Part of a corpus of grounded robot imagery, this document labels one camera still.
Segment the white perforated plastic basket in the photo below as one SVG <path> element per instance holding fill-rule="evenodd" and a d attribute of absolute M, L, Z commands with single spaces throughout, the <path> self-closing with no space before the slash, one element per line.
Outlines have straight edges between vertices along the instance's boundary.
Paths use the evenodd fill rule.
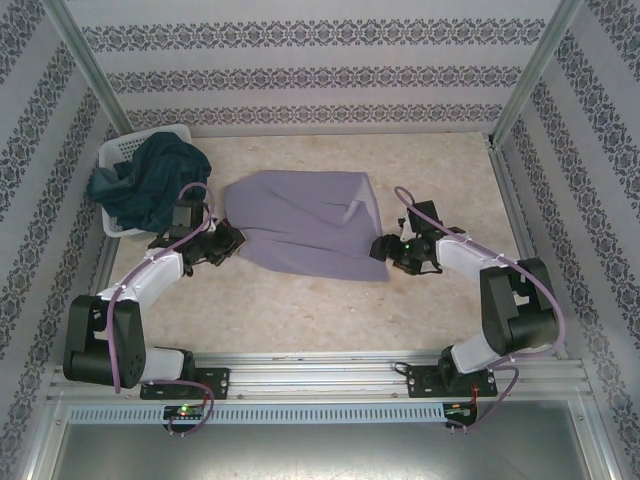
<path fill-rule="evenodd" d="M 189 128 L 184 124 L 172 124 L 146 129 L 106 141 L 99 149 L 98 166 L 109 171 L 115 171 L 117 163 L 131 161 L 134 152 L 147 138 L 158 132 L 176 134 L 182 141 L 191 144 L 192 136 Z M 146 241 L 153 237 L 151 232 L 139 229 L 124 229 L 117 223 L 104 207 L 101 208 L 104 233 L 110 238 L 129 237 L 134 241 Z"/>

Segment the grey sheet metal panel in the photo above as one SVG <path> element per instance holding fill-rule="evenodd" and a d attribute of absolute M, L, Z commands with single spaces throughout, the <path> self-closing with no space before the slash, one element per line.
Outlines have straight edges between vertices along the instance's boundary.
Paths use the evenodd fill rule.
<path fill-rule="evenodd" d="M 429 424 L 73 425 L 53 480 L 592 480 L 565 431 L 491 439 Z"/>

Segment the long aluminium base rail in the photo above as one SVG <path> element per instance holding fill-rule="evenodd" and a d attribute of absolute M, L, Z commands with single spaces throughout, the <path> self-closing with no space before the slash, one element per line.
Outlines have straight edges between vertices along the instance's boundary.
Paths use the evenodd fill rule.
<path fill-rule="evenodd" d="M 227 368 L 231 403 L 392 402 L 408 398 L 402 363 L 431 365 L 436 351 L 303 352 L 195 355 L 199 367 Z M 509 400 L 568 400 L 593 395 L 580 360 L 554 357 L 517 360 L 519 379 Z"/>

